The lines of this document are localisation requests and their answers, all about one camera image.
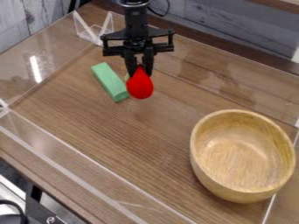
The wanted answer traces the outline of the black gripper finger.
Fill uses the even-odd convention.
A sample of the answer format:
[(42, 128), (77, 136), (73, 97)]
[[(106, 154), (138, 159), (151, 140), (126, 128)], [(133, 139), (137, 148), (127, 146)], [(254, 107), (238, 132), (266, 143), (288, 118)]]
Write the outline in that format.
[(137, 56), (131, 53), (126, 56), (126, 68), (129, 75), (134, 76), (137, 72)]
[(143, 56), (143, 67), (145, 67), (146, 74), (149, 76), (153, 75), (154, 63), (155, 63), (155, 56), (154, 56), (154, 54), (151, 52), (150, 53), (145, 53), (145, 56)]

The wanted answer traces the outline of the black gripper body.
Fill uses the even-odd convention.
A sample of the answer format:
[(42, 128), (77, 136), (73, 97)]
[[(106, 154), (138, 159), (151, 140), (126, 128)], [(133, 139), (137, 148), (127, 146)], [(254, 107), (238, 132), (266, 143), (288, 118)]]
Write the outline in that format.
[[(127, 30), (115, 31), (110, 34), (103, 34), (101, 40), (103, 42), (103, 55), (105, 56), (125, 56), (125, 50), (131, 50), (135, 54), (146, 52), (147, 47), (154, 48), (154, 53), (165, 53), (174, 51), (174, 34), (173, 29), (149, 28), (149, 33), (139, 37), (133, 38), (127, 34)], [(169, 41), (155, 43), (154, 39), (167, 37)]]

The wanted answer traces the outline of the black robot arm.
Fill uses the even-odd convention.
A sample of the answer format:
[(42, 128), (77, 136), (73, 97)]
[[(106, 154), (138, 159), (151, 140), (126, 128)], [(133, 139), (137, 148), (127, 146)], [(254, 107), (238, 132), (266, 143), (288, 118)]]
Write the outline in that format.
[(154, 28), (149, 24), (151, 0), (121, 0), (126, 13), (126, 28), (103, 34), (103, 55), (121, 56), (126, 62), (129, 75), (135, 76), (138, 67), (153, 75), (155, 55), (174, 51), (173, 29)]

